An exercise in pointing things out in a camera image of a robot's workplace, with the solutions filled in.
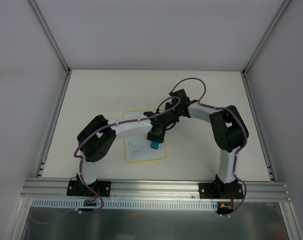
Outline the blue foam whiteboard eraser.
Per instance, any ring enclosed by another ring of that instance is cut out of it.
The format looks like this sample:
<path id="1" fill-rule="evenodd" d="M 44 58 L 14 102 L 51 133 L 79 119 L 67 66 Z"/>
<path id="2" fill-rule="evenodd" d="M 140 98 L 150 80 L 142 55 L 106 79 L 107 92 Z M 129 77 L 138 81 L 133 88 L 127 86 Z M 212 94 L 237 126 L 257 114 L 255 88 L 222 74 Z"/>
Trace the blue foam whiteboard eraser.
<path id="1" fill-rule="evenodd" d="M 158 148 L 159 148 L 159 145 L 160 145 L 160 143 L 157 142 L 157 141 L 152 141 L 152 142 L 150 143 L 150 147 L 151 147 L 152 149 L 158 149 Z"/>

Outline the yellow framed small whiteboard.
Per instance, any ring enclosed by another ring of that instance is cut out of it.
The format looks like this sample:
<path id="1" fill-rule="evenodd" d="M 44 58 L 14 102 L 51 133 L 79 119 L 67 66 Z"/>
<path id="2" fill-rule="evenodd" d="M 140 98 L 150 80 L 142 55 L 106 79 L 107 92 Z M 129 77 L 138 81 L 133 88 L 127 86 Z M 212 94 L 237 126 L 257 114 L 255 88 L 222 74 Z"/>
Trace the yellow framed small whiteboard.
<path id="1" fill-rule="evenodd" d="M 151 148 L 146 134 L 132 135 L 123 139 L 124 160 L 129 164 L 165 160 L 168 156 L 166 141 L 158 149 Z"/>

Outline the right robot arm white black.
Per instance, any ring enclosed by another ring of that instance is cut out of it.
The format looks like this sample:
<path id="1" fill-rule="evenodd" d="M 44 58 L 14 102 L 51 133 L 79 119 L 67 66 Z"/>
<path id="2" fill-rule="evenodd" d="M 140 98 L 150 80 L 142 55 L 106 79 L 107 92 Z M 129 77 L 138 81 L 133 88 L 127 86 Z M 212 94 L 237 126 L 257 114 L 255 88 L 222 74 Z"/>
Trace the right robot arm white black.
<path id="1" fill-rule="evenodd" d="M 184 89 L 170 92 L 179 98 L 179 105 L 173 110 L 174 119 L 187 117 L 199 119 L 211 125 L 215 143 L 220 148 L 218 172 L 210 184 L 199 185 L 201 198 L 231 199 L 237 194 L 243 196 L 236 176 L 238 153 L 246 146 L 249 132 L 234 105 L 215 107 L 190 100 Z"/>

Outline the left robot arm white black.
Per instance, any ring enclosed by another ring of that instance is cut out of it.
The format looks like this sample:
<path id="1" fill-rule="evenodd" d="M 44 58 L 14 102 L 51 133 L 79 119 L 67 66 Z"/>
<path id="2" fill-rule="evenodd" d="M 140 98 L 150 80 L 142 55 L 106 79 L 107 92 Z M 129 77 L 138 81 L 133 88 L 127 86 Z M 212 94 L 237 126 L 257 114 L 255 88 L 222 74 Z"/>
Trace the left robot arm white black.
<path id="1" fill-rule="evenodd" d="M 73 154 L 80 159 L 78 189 L 89 196 L 96 189 L 97 162 L 109 152 L 114 141 L 136 135 L 146 135 L 152 143 L 163 143 L 168 126 L 179 121 L 173 109 L 163 112 L 146 111 L 142 115 L 120 121 L 96 116 L 77 136 L 78 146 Z"/>

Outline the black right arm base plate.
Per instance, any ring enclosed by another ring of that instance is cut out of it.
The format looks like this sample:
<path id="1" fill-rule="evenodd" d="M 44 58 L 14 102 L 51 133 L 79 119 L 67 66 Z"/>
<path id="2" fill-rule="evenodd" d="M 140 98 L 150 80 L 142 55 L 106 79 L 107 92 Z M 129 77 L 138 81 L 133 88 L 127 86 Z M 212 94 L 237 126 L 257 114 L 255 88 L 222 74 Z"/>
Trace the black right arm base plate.
<path id="1" fill-rule="evenodd" d="M 236 199 L 244 197 L 243 187 L 240 183 L 223 184 L 217 182 L 199 183 L 199 197 L 201 199 Z"/>

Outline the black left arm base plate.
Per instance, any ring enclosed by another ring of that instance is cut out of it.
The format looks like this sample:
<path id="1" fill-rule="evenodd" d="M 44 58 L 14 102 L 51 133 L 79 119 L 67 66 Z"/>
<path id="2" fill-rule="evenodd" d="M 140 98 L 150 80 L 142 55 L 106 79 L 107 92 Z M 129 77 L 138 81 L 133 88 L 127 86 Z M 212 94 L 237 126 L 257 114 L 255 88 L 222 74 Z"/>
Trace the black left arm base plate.
<path id="1" fill-rule="evenodd" d="M 86 187 L 80 179 L 70 180 L 66 191 L 67 196 L 71 197 L 93 197 L 95 191 L 101 197 L 109 197 L 111 193 L 111 181 L 96 180 Z"/>

